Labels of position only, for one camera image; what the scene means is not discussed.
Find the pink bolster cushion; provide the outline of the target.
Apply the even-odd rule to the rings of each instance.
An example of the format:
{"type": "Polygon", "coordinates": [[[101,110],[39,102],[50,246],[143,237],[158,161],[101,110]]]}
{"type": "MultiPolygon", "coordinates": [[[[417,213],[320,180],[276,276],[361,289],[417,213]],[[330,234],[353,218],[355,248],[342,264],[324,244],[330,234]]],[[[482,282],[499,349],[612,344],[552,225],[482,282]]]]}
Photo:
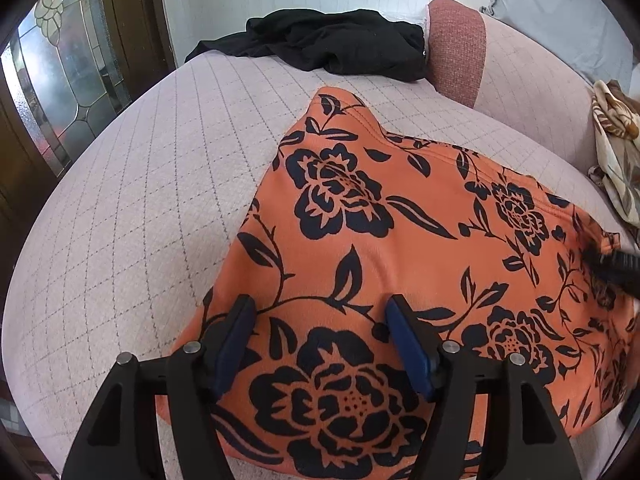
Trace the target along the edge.
{"type": "Polygon", "coordinates": [[[591,87],[546,48],[456,0],[426,6],[425,44],[427,79],[440,94],[581,172],[596,164],[591,87]]]}

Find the cream floral blanket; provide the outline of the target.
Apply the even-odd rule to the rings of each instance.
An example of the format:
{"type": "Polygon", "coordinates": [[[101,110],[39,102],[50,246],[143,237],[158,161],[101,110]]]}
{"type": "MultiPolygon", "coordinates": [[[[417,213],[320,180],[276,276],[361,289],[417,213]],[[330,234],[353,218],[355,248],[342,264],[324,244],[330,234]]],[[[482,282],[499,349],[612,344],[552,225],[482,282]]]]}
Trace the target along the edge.
{"type": "Polygon", "coordinates": [[[592,87],[592,123],[598,166],[591,177],[627,224],[639,227],[639,102],[617,80],[592,87]]]}

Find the pink quilted bed mattress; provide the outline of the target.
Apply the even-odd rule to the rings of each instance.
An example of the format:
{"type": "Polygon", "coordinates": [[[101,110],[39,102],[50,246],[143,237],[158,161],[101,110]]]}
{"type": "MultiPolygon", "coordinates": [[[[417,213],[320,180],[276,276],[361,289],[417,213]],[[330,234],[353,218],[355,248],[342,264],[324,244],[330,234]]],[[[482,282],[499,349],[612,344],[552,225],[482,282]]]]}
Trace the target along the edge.
{"type": "Polygon", "coordinates": [[[2,318],[6,379],[61,470],[120,352],[169,350],[212,286],[286,130],[323,86],[390,130],[483,153],[620,232],[585,174],[502,122],[414,84],[203,54],[134,101],[58,182],[18,257],[2,318]]]}

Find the grey blue pillow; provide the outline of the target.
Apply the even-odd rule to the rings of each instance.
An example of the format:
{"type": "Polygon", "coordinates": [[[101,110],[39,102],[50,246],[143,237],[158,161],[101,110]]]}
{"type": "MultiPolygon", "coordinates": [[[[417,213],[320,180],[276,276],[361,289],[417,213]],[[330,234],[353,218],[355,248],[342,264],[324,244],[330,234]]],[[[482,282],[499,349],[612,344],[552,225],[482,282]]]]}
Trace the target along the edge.
{"type": "Polygon", "coordinates": [[[490,0],[483,12],[536,41],[590,82],[631,89],[634,48],[602,0],[490,0]]]}

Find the stained glass wooden door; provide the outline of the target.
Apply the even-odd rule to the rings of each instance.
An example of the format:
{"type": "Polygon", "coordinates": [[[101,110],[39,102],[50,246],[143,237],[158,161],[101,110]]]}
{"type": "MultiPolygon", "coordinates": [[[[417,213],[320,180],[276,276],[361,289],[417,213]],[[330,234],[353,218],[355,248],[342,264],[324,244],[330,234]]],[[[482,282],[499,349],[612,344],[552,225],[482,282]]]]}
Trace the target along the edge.
{"type": "Polygon", "coordinates": [[[163,0],[18,0],[1,29],[1,213],[27,223],[92,141],[176,67],[163,0]]]}

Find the black crumpled garment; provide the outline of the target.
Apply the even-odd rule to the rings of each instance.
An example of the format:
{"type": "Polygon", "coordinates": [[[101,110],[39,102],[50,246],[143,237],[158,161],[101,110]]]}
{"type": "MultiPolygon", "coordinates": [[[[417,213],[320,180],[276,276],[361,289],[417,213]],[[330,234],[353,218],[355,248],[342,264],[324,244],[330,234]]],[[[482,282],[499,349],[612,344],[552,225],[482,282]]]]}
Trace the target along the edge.
{"type": "Polygon", "coordinates": [[[378,75],[403,82],[426,76],[423,28],[391,22],[373,10],[277,10],[250,18],[242,32],[199,41],[186,58],[208,51],[238,58],[276,56],[304,72],[322,68],[334,75],[378,75]]]}

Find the orange black floral shirt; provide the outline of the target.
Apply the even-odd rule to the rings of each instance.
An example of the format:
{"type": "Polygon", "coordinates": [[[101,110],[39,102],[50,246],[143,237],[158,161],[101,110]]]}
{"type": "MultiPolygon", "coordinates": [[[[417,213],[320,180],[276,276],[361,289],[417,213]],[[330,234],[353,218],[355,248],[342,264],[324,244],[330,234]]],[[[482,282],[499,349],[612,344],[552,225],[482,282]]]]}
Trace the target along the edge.
{"type": "Polygon", "coordinates": [[[431,407],[390,341],[386,300],[478,356],[518,352],[577,436],[624,394],[632,299],[582,253],[620,238],[535,179],[468,148],[386,131],[324,87],[282,139],[192,339],[237,296],[257,308],[213,412],[222,448],[309,478],[407,473],[431,407]]]}

